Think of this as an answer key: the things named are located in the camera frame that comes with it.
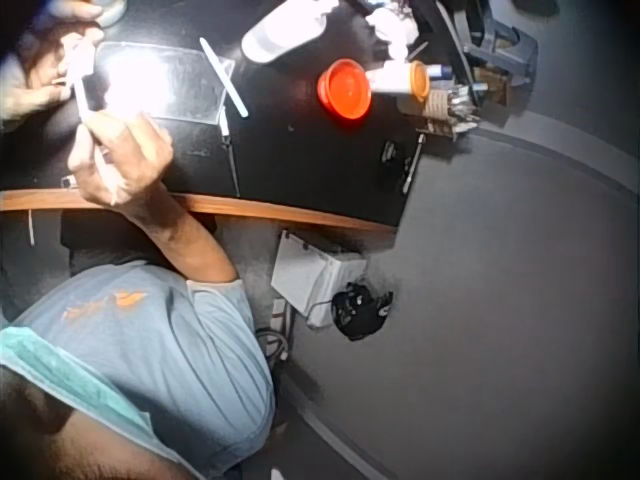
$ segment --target hand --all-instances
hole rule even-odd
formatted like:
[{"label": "hand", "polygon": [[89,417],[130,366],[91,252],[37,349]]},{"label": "hand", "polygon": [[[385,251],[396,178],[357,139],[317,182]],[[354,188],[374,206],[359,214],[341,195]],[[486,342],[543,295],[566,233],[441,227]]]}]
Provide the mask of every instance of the hand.
[{"label": "hand", "polygon": [[[169,133],[144,114],[122,120],[101,111],[78,127],[68,166],[85,200],[130,214],[148,208],[149,198],[164,189],[160,180],[173,158],[171,143]],[[99,171],[102,155],[107,172]],[[118,179],[113,194],[105,176]]]},{"label": "hand", "polygon": [[66,85],[53,82],[66,74],[63,37],[75,33],[92,43],[104,34],[91,23],[102,8],[83,1],[54,0],[35,19],[14,55],[0,68],[0,120],[21,121],[27,115],[63,102],[71,96]]}]

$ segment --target white bottle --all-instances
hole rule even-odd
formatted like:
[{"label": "white bottle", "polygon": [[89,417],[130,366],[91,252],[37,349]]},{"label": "white bottle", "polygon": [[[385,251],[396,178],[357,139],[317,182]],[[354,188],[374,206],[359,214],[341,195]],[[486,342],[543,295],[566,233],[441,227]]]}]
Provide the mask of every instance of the white bottle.
[{"label": "white bottle", "polygon": [[337,6],[338,0],[287,0],[247,32],[242,51],[254,62],[269,63],[319,37]]}]

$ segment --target man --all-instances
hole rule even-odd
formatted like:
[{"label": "man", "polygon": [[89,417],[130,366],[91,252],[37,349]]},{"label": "man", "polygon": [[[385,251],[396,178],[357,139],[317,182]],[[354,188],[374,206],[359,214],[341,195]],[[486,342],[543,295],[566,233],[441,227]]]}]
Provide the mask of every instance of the man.
[{"label": "man", "polygon": [[[55,2],[50,12],[100,13],[87,7]],[[50,85],[64,70],[57,50],[42,48],[50,43],[18,61],[22,83],[3,85],[3,119],[68,98]],[[161,184],[171,145],[144,114],[97,112],[78,127],[68,164],[83,198],[139,227],[179,274],[144,261],[92,268],[5,324],[2,478],[211,478],[264,443],[273,387],[242,282]],[[101,154],[123,179],[115,199],[96,169]]]}]

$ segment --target wooden table edge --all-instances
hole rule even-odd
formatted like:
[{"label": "wooden table edge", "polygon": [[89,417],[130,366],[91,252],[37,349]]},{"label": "wooden table edge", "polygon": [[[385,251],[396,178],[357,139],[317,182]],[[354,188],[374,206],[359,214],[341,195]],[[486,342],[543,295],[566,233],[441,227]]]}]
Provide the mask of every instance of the wooden table edge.
[{"label": "wooden table edge", "polygon": [[[197,213],[264,218],[391,234],[397,231],[395,227],[381,223],[298,207],[191,193],[171,195],[187,210]],[[100,208],[102,207],[84,200],[77,190],[50,188],[0,192],[0,212]]]}]

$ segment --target black device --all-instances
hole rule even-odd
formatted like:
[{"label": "black device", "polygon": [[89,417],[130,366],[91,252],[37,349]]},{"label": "black device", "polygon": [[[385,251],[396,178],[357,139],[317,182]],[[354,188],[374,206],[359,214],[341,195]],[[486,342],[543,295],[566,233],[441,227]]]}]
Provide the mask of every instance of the black device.
[{"label": "black device", "polygon": [[348,283],[331,301],[333,323],[352,342],[362,340],[382,328],[392,303],[393,292],[374,298],[366,285]]}]

